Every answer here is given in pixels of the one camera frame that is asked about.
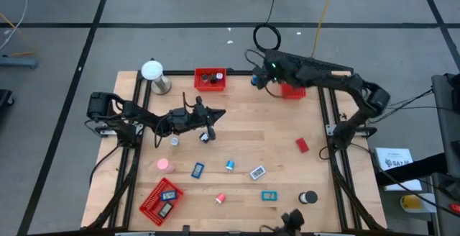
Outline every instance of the white lamp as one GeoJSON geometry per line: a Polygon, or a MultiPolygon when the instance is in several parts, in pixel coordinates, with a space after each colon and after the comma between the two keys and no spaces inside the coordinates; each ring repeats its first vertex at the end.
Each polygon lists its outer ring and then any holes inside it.
{"type": "Polygon", "coordinates": [[[171,90],[171,81],[163,76],[163,66],[156,60],[149,60],[141,68],[142,77],[152,81],[152,92],[158,95],[166,94],[171,90]]]}

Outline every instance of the white cable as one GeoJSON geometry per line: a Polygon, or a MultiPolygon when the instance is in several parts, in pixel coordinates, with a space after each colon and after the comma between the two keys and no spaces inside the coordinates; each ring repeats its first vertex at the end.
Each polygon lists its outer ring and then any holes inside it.
{"type": "Polygon", "coordinates": [[[19,22],[17,23],[16,27],[13,29],[13,31],[11,33],[9,33],[9,36],[8,38],[5,39],[5,42],[3,43],[3,45],[0,46],[0,50],[3,49],[3,47],[5,47],[5,45],[9,42],[9,40],[12,38],[13,34],[16,32],[16,29],[19,28],[19,25],[22,23],[22,20],[24,19],[24,16],[26,15],[26,11],[27,11],[27,3],[28,3],[28,0],[26,0],[26,3],[24,5],[24,11],[22,12],[22,16],[21,16],[21,19],[19,20],[19,22]]]}

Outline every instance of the wooden table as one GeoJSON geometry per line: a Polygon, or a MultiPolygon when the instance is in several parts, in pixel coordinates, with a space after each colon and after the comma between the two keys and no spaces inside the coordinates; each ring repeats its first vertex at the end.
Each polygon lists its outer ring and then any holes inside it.
{"type": "MultiPolygon", "coordinates": [[[[124,99],[132,99],[136,74],[120,72],[114,92],[124,99]]],[[[170,138],[164,138],[155,149],[154,135],[151,130],[146,130],[130,230],[180,231],[184,224],[189,224],[192,231],[255,232],[261,224],[282,226],[280,216],[297,208],[305,219],[304,232],[341,231],[331,168],[328,161],[318,157],[319,150],[326,146],[326,136],[316,87],[307,89],[304,99],[282,100],[251,86],[249,76],[228,76],[225,91],[205,93],[193,88],[192,76],[170,78],[171,91],[164,96],[152,94],[149,111],[163,115],[170,109],[181,107],[184,91],[189,103],[200,95],[206,106],[226,109],[226,114],[214,126],[217,139],[208,144],[198,139],[204,131],[202,129],[179,136],[180,144],[177,147],[170,144],[170,138]],[[295,144],[300,137],[310,148],[303,154],[295,144]],[[174,173],[159,172],[156,168],[159,158],[171,160],[175,165],[174,173]],[[226,172],[227,160],[235,162],[232,173],[226,172]],[[205,165],[200,179],[190,176],[196,162],[205,165]],[[259,165],[263,165],[267,173],[253,181],[249,172],[259,165]],[[185,198],[163,226],[157,227],[139,211],[139,206],[162,177],[184,190],[185,198]],[[262,190],[277,191],[278,201],[262,201],[262,190]],[[303,205],[298,201],[298,194],[308,190],[318,194],[316,204],[303,205]],[[214,199],[221,192],[226,194],[226,201],[216,206],[214,199]]],[[[141,93],[139,105],[142,105],[142,98],[141,93]]],[[[337,99],[339,111],[348,117],[357,110],[348,94],[337,92],[337,99]]],[[[367,142],[362,138],[355,138],[354,143],[367,147],[367,142]]],[[[115,137],[102,139],[98,159],[105,156],[115,144],[115,137]]],[[[348,153],[358,198],[376,221],[386,226],[369,154],[353,147],[349,148],[348,153]]],[[[112,197],[120,157],[121,150],[94,174],[82,226],[90,224],[112,197]]],[[[352,227],[345,195],[344,202],[349,227],[352,227]]],[[[118,224],[121,224],[124,204],[122,199],[118,224]]]]}

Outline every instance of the pink object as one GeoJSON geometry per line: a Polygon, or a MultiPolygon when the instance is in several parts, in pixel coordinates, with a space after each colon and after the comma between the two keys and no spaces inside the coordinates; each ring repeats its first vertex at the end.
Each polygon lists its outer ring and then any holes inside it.
{"type": "Polygon", "coordinates": [[[223,193],[220,193],[216,197],[216,203],[217,204],[222,204],[225,201],[225,195],[223,193]]]}
{"type": "Polygon", "coordinates": [[[157,162],[157,167],[165,173],[171,173],[174,171],[174,165],[166,158],[159,159],[157,162]]]}

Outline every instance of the concrete floor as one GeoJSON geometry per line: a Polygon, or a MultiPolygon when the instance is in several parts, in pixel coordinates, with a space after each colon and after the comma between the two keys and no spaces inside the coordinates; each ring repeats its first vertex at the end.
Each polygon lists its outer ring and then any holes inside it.
{"type": "MultiPolygon", "coordinates": [[[[271,22],[317,22],[326,0],[276,0],[271,22]]],[[[434,0],[445,23],[460,22],[458,0],[434,0]]],[[[24,23],[91,23],[99,0],[29,0],[24,23]]],[[[101,23],[263,22],[271,0],[108,0],[101,23]]],[[[0,0],[0,12],[13,22],[24,0],[0,0]]],[[[325,22],[436,23],[426,0],[332,0],[325,22]]],[[[168,70],[204,66],[250,69],[246,48],[252,28],[99,28],[88,55],[54,162],[29,233],[79,228],[88,177],[100,140],[84,126],[89,94],[112,91],[118,71],[137,70],[154,57],[168,70]]],[[[11,89],[16,104],[0,132],[0,227],[15,235],[50,144],[88,28],[23,28],[37,53],[35,70],[0,68],[0,88],[11,89]]],[[[280,28],[281,50],[310,55],[315,28],[280,28]]],[[[457,44],[460,30],[448,32],[457,44]]],[[[273,46],[270,33],[263,46],[273,46]]],[[[27,51],[15,35],[1,54],[27,51]]],[[[431,76],[458,68],[439,28],[346,29],[321,31],[316,58],[349,65],[399,101],[431,86],[431,76]]],[[[419,106],[433,106],[432,97],[419,106]]],[[[380,122],[371,147],[410,148],[418,160],[442,149],[436,111],[405,110],[380,122]]],[[[402,213],[403,193],[382,193],[388,227],[426,234],[426,223],[402,213]]]]}

